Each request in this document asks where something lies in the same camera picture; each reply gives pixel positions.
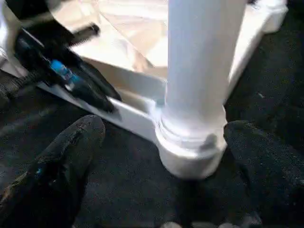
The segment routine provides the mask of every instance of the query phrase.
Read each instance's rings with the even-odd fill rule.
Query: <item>white pole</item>
[[[166,105],[156,129],[174,175],[200,179],[226,147],[223,101],[246,0],[169,0]]]

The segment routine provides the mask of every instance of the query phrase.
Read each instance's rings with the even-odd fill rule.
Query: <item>floor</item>
[[[291,9],[281,30],[262,39],[226,104],[229,121],[277,126],[302,67],[302,31],[304,23]],[[2,110],[0,189],[26,170],[59,132],[86,114],[37,88]],[[220,224],[254,211],[229,149],[212,177],[181,181],[164,169],[155,145],[110,123],[105,126],[106,139],[75,227],[155,227],[165,221]]]

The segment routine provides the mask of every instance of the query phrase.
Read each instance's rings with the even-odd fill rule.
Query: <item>white surface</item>
[[[287,0],[258,0],[255,8],[260,12],[269,14],[269,18],[264,27],[265,33],[277,32],[288,12]]]
[[[47,87],[45,84],[40,84],[40,88],[56,95],[64,100],[87,110],[90,113],[98,115],[107,121],[110,121],[117,126],[120,126],[124,129],[127,129],[130,132],[140,135],[141,137],[155,142],[155,125],[153,119],[146,113],[135,109],[127,104],[119,102],[114,99],[110,99],[113,105],[116,107],[117,111],[114,114],[109,114],[99,110],[88,103],[75,99],[73,96],[68,94],[65,90],[60,88],[59,86],[54,86],[52,88]]]
[[[97,13],[92,11],[89,15],[84,15],[77,1],[70,1],[55,13],[55,17],[71,30],[90,21],[100,24],[101,36],[74,47],[73,50],[78,54],[132,71],[166,78],[168,66],[166,1],[161,1],[162,4],[156,6],[150,4],[143,7],[139,4],[146,1],[129,0],[128,4],[122,4],[124,1],[117,0],[101,1],[99,9],[101,14],[98,10]],[[144,10],[144,13],[138,17],[140,9]],[[255,9],[251,5],[246,6],[229,73],[226,98],[258,45],[270,15],[269,11]]]

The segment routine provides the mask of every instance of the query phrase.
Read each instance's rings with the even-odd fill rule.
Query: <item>black object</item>
[[[73,96],[112,112],[114,106],[106,96],[121,101],[120,95],[95,67],[68,49],[98,32],[99,27],[94,24],[75,34],[56,20],[36,24],[19,32],[15,56],[29,72],[42,72],[42,80],[47,84],[59,84]],[[59,68],[52,67],[54,62],[59,63]]]
[[[228,123],[225,139],[263,223],[304,224],[303,155],[246,121]]]
[[[62,130],[88,112],[38,88],[0,110],[0,194]],[[252,209],[230,152],[202,181],[182,181],[164,168],[152,142],[105,122],[76,217],[77,228],[187,227],[208,221],[240,225]]]
[[[59,134],[6,188],[0,199],[0,227],[70,228],[87,171],[104,136],[103,122],[94,115],[79,119]]]
[[[61,0],[6,0],[8,7],[19,18],[28,19],[59,6]]]

